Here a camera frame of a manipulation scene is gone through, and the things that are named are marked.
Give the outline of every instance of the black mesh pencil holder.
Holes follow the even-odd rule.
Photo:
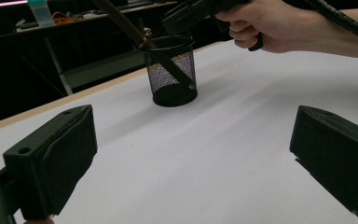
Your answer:
[[[152,41],[157,47],[142,48],[142,52],[154,103],[161,106],[179,106],[196,99],[198,92],[194,69],[194,40],[189,36],[177,35],[163,36]],[[158,62],[161,55],[172,60],[183,73],[171,74],[167,71]]]

